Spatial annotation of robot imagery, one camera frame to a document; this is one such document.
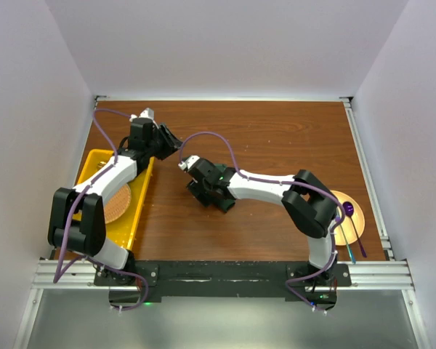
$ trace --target spoon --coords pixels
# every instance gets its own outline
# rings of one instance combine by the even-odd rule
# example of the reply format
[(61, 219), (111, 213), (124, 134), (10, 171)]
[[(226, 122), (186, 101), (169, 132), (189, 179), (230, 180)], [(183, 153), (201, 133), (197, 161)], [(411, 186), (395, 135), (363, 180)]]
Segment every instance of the spoon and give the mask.
[(352, 263), (355, 264), (357, 261), (355, 260), (354, 254), (352, 253), (352, 250), (350, 249), (349, 242), (347, 241), (347, 237), (346, 237), (346, 234), (345, 234), (344, 229), (342, 227), (342, 224), (339, 227), (341, 228), (341, 232), (342, 232), (342, 236), (344, 237), (344, 241), (346, 241), (347, 252), (349, 253), (350, 260), (352, 261)]
[(360, 237), (357, 232), (357, 228), (355, 227), (354, 220), (352, 219), (352, 216), (354, 215), (354, 205), (352, 205), (352, 202), (346, 201), (342, 204), (344, 209), (346, 210), (346, 216), (350, 218), (350, 221), (352, 222), (352, 226), (354, 227), (355, 235), (357, 236), (358, 246), (360, 246), (360, 250), (362, 252), (362, 255), (366, 258), (366, 252), (363, 248), (362, 241), (360, 240)]

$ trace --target gray floor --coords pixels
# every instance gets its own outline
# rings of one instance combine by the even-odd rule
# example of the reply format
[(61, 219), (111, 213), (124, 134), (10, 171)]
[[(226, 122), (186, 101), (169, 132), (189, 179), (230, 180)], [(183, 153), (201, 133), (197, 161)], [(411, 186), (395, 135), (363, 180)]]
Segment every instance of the gray floor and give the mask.
[(47, 290), (28, 347), (417, 348), (399, 291), (339, 292), (330, 314), (282, 299), (165, 298), (118, 315), (107, 291)]

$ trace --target purple spoon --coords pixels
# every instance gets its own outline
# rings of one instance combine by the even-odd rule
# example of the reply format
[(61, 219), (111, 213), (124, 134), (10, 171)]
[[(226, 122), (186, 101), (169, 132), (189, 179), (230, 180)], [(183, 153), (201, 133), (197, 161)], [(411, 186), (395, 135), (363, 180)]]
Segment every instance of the purple spoon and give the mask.
[(366, 252), (363, 248), (362, 241), (360, 241), (360, 237), (357, 233), (357, 228), (355, 227), (354, 220), (352, 219), (352, 216), (354, 215), (354, 205), (352, 205), (352, 202), (346, 201), (342, 204), (344, 207), (344, 210), (346, 211), (346, 216), (350, 218), (350, 221), (352, 222), (352, 226), (354, 227), (355, 235), (357, 236), (358, 246), (360, 246), (360, 250), (362, 252), (362, 255), (366, 258)]

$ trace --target brown wood surface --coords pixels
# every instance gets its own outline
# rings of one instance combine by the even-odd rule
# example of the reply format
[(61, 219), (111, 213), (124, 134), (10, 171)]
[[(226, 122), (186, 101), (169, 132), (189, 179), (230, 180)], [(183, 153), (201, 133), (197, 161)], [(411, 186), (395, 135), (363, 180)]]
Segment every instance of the brown wood surface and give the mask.
[[(362, 242), (369, 260), (384, 260), (379, 234), (342, 103), (123, 101), (100, 102), (99, 108), (136, 113), (149, 107), (181, 139), (214, 131), (234, 148), (241, 169), (266, 175), (296, 174), (309, 169), (331, 190), (353, 197), (362, 207), (366, 230)], [(116, 145), (129, 133), (121, 116), (98, 113), (97, 119)], [(84, 157), (91, 149), (108, 149), (94, 125)], [(221, 140), (191, 140), (184, 155), (199, 155), (232, 166)], [(185, 188), (190, 177), (177, 168), (178, 153), (156, 161), (137, 229), (134, 254), (159, 260), (306, 260), (307, 239), (286, 210), (265, 202), (241, 200), (227, 214), (202, 207)], [(358, 244), (352, 245), (358, 260)], [(340, 260), (349, 260), (339, 247)]]

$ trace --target metal frame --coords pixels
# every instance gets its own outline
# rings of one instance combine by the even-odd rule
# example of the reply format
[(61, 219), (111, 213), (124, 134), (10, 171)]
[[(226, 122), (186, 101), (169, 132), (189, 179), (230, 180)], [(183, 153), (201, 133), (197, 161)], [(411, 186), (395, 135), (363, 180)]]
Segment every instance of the metal frame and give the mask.
[[(302, 101), (302, 100), (320, 100), (318, 98), (312, 99), (296, 99), (296, 98), (166, 98), (166, 97), (136, 97), (136, 98), (115, 98), (107, 96), (96, 96), (95, 106), (101, 100), (271, 100), (271, 101)], [(378, 198), (374, 189), (373, 181), (371, 179), (370, 171), (363, 152), (362, 143), (358, 134), (358, 129), (355, 123), (355, 116), (352, 112), (349, 98), (340, 99), (344, 103), (346, 110), (347, 120), (352, 132), (355, 148), (358, 153), (360, 166), (366, 183), (368, 195), (371, 201), (372, 209), (376, 225), (379, 228), (379, 236), (383, 250), (389, 257), (386, 262), (357, 262), (353, 265), (351, 262), (339, 262), (349, 265), (350, 277), (352, 286), (339, 287), (338, 289), (352, 290), (352, 291), (366, 291), (366, 290), (401, 290), (405, 307), (408, 311), (408, 317), (416, 337), (417, 344), (420, 349), (430, 348), (430, 341), (427, 336), (426, 328), (423, 319), (416, 305), (415, 291), (413, 287), (413, 280), (411, 278), (408, 263), (406, 261), (395, 261), (392, 251), (389, 236), (387, 235), (384, 221), (379, 207)], [(60, 279), (58, 284), (53, 284), (53, 275), (55, 273), (57, 262), (54, 260), (42, 260), (39, 262), (36, 274), (31, 287), (31, 293), (28, 298), (28, 303), (25, 307), (23, 319), (21, 321), (20, 329), (17, 334), (14, 349), (25, 349), (28, 345), (32, 328), (36, 320), (38, 309), (41, 303), (42, 293), (45, 289), (109, 289), (109, 290), (135, 290), (135, 286), (95, 286), (94, 277), (95, 269), (89, 262), (76, 262), (69, 269), (69, 271)], [(327, 290), (328, 287), (317, 287), (320, 291)]]

